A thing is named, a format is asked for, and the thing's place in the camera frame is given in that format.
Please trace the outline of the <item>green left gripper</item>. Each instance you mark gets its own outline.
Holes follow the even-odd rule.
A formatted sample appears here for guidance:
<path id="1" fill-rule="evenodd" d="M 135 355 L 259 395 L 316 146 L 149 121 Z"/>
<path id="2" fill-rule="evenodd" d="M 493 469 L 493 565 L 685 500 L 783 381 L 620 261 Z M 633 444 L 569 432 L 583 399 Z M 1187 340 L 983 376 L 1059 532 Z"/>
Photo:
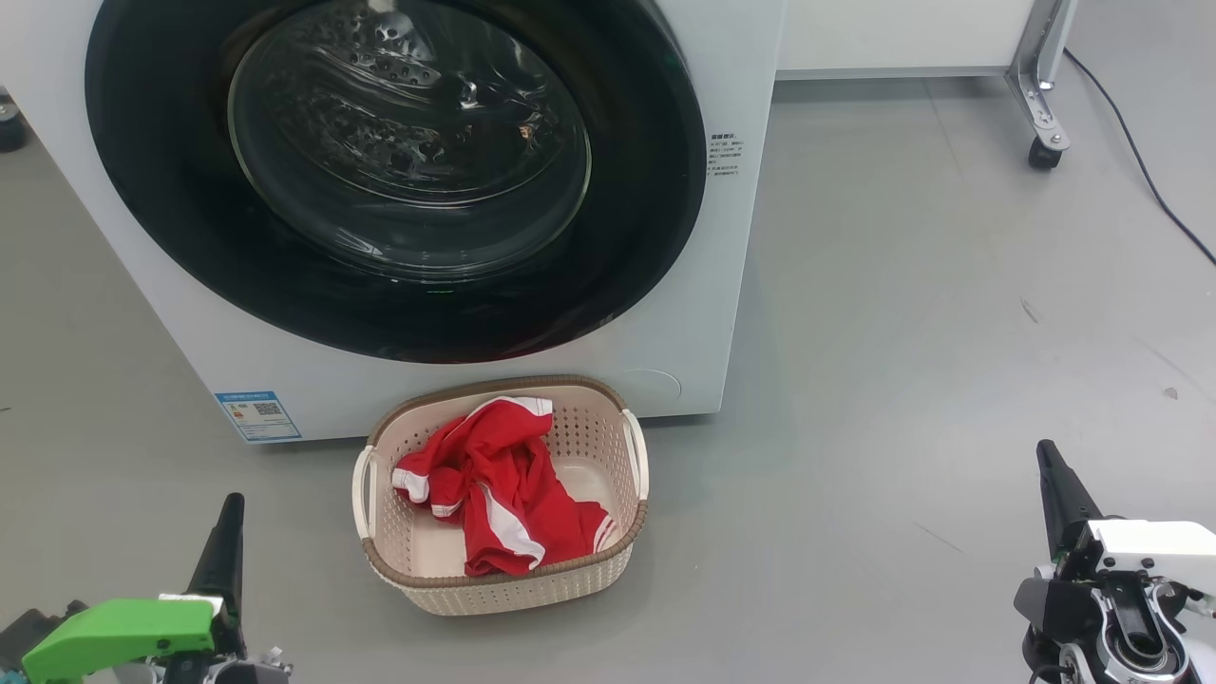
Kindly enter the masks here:
<path id="1" fill-rule="evenodd" d="M 22 657 L 27 682 L 81 683 L 135 658 L 244 656 L 244 509 L 242 494 L 225 498 L 188 581 L 199 598 L 114 598 L 67 617 Z"/>

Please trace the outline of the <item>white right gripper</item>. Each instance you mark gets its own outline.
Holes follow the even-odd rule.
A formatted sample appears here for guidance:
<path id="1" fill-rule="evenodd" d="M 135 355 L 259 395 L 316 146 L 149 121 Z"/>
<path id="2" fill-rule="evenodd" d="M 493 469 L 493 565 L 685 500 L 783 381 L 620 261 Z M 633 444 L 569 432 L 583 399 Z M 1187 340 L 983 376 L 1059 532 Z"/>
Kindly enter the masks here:
<path id="1" fill-rule="evenodd" d="M 1189 610 L 1214 618 L 1214 532 L 1197 522 L 1107 517 L 1052 439 L 1036 445 L 1048 576 L 1017 588 L 1040 637 L 1099 658 L 1183 658 Z"/>

